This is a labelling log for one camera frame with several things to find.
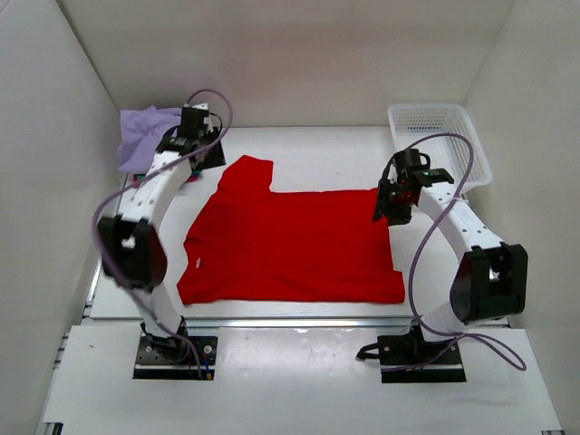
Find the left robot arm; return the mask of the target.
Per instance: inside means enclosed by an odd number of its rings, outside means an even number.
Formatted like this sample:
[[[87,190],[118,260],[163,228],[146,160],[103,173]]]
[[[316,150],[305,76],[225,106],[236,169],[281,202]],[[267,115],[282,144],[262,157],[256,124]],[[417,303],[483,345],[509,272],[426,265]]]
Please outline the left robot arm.
[[[164,284],[168,259],[158,231],[192,176],[225,166],[225,129],[207,104],[185,104],[177,125],[155,141],[150,162],[133,170],[138,180],[115,193],[121,200],[115,214],[105,215],[105,206],[99,205],[93,217],[103,272],[128,294],[141,314],[144,334],[158,340],[159,351],[171,361],[187,355],[189,338]]]

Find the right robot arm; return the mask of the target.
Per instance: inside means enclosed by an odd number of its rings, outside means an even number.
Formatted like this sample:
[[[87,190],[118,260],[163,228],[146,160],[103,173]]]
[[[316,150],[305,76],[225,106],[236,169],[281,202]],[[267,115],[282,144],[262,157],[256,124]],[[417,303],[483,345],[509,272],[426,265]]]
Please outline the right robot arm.
[[[378,183],[374,221],[388,226],[411,222],[419,208],[432,220],[429,233],[439,231],[451,246],[459,268],[449,300],[419,316],[420,331],[406,341],[406,351],[426,363],[439,342],[464,334],[469,325],[519,314],[525,308],[527,251],[493,233],[461,196],[462,182],[445,169],[434,169],[430,157],[414,148],[396,152]]]

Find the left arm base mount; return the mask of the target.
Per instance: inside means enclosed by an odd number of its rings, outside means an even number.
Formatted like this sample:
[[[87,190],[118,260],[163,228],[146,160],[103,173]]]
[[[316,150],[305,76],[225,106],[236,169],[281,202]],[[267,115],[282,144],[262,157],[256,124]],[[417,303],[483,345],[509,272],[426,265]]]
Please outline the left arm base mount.
[[[137,380],[213,381],[216,376],[218,337],[216,335],[190,335],[185,325],[179,334],[186,335],[197,356],[182,340],[174,337],[157,337],[146,332],[140,323],[140,340],[133,375]]]

